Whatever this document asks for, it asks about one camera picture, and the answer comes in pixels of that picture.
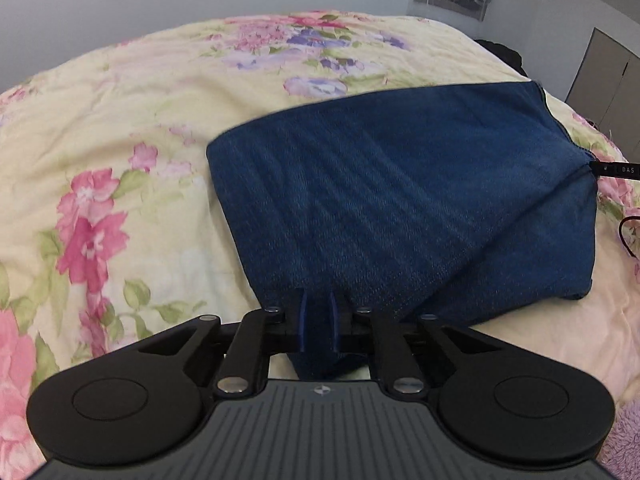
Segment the mattress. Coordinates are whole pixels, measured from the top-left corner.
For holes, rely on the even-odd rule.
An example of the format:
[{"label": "mattress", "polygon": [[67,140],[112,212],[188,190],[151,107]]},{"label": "mattress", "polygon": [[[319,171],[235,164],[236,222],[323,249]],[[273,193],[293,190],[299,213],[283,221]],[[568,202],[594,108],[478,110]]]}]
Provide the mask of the mattress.
[{"label": "mattress", "polygon": [[[185,25],[0,94],[0,478],[43,460],[25,407],[46,377],[191,317],[235,322],[258,306],[210,182],[216,136],[361,92],[524,80],[442,23],[329,10]],[[546,98],[574,142],[623,160]],[[636,184],[601,179],[591,292],[478,330],[587,371],[617,402],[636,396],[640,266],[617,228],[638,207]],[[270,373],[293,377],[283,356]]]}]

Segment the dark blue garment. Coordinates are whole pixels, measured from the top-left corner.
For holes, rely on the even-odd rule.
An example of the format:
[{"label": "dark blue garment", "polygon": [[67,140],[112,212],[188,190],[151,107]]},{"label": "dark blue garment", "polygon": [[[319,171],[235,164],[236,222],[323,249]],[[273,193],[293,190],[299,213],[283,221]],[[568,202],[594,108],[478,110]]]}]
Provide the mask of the dark blue garment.
[{"label": "dark blue garment", "polygon": [[258,299],[308,290],[302,376],[336,369],[332,289],[463,325],[590,290],[593,156],[533,82],[293,108],[233,128],[207,158]]}]

